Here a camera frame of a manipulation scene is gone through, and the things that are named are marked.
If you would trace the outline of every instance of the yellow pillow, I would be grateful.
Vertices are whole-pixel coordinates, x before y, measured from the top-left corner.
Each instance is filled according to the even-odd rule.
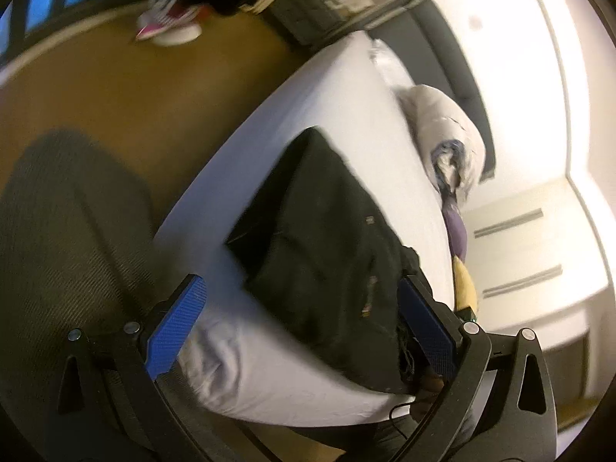
[[[470,307],[477,314],[477,291],[464,263],[454,256],[456,311]]]

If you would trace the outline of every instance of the dark blue gripper pad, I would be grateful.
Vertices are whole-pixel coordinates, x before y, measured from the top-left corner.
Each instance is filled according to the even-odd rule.
[[[152,380],[171,369],[206,298],[204,280],[194,276],[152,332],[147,342],[146,359],[146,370]]]
[[[456,375],[455,343],[423,296],[408,279],[398,284],[398,309],[434,371],[446,380]]]

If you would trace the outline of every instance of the screw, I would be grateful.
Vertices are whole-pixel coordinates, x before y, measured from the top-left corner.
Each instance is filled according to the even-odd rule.
[[[128,335],[132,335],[133,333],[137,333],[141,327],[136,321],[129,321],[124,325],[124,333],[128,333]]]
[[[522,337],[524,337],[528,341],[535,340],[535,332],[533,332],[530,328],[525,328],[522,330]]]
[[[81,330],[79,328],[75,328],[69,332],[69,340],[71,342],[78,341],[81,338]]]
[[[479,333],[479,325],[477,323],[473,323],[472,321],[467,321],[462,328],[470,335],[476,335]]]

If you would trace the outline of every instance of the white cabinet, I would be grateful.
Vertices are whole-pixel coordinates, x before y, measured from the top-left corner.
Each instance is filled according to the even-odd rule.
[[[463,211],[463,219],[486,331],[546,318],[608,285],[591,225],[564,177]]]

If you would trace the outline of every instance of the bed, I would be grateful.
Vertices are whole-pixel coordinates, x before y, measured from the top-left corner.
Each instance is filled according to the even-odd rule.
[[[162,290],[170,293],[187,273],[207,283],[207,303],[178,361],[213,412],[283,426],[340,426],[386,420],[408,401],[362,388],[320,362],[242,289],[242,270],[224,246],[285,146],[308,127],[321,127],[401,242],[417,250],[434,298],[454,305],[440,197],[371,60],[372,46],[356,32],[298,70],[218,150],[155,236]]]

